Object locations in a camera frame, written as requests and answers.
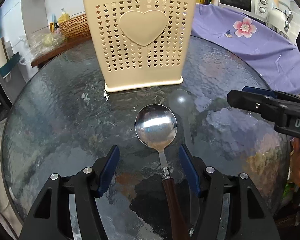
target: metal spoon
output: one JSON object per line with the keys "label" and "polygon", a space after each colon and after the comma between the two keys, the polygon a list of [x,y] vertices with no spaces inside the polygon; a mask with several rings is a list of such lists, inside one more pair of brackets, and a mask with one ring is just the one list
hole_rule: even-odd
{"label": "metal spoon", "polygon": [[164,149],[177,134],[177,120],[169,108],[163,105],[149,105],[141,109],[135,122],[136,134],[141,142],[159,152],[162,178],[170,176]]}
{"label": "metal spoon", "polygon": [[167,196],[172,239],[190,240],[189,232],[182,216],[175,184],[170,177],[168,162],[164,149],[177,134],[177,120],[169,108],[163,105],[149,105],[141,109],[135,122],[136,134],[141,142],[158,151],[162,168],[162,184]]}

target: purple tablecloth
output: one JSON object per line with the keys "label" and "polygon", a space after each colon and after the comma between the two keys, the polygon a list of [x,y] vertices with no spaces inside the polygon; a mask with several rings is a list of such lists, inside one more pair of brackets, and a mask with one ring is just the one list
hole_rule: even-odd
{"label": "purple tablecloth", "polygon": [[300,94],[300,52],[296,45],[246,15],[197,4],[192,35],[212,41],[253,67],[273,90]]}

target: pink flower print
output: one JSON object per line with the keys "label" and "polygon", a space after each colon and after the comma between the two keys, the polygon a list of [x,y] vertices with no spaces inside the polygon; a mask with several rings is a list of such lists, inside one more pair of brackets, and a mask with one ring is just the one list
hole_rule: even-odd
{"label": "pink flower print", "polygon": [[245,17],[242,22],[235,22],[233,27],[237,29],[234,34],[238,37],[245,36],[246,38],[250,38],[257,31],[257,27],[252,24],[252,20],[248,17]]}

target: person's hand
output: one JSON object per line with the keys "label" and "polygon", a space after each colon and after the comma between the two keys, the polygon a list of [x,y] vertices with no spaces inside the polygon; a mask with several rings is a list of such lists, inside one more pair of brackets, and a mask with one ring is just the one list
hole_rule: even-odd
{"label": "person's hand", "polygon": [[293,182],[300,187],[300,139],[293,139],[292,175]]}

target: round glass table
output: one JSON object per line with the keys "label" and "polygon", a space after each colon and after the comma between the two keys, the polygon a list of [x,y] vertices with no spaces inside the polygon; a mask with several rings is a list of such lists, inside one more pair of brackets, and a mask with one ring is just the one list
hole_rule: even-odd
{"label": "round glass table", "polygon": [[[146,105],[169,107],[177,89],[189,92],[194,102],[188,115],[192,154],[223,174],[249,174],[273,213],[289,169],[287,137],[260,115],[233,109],[226,101],[232,89],[246,85],[267,89],[267,84],[231,52],[196,37],[190,39],[182,76],[180,85],[107,96],[91,41],[42,68],[13,105],[2,137],[4,183],[21,220],[50,174],[74,175],[116,144],[121,154],[118,167],[108,192],[96,200],[108,238],[172,239],[159,156],[139,141],[134,122]],[[178,133],[165,153],[191,232],[193,208],[178,159],[187,129],[181,117],[176,114],[176,118]],[[227,201],[225,196],[218,239],[223,239],[226,227]],[[73,196],[70,212],[74,237],[81,239]]]}

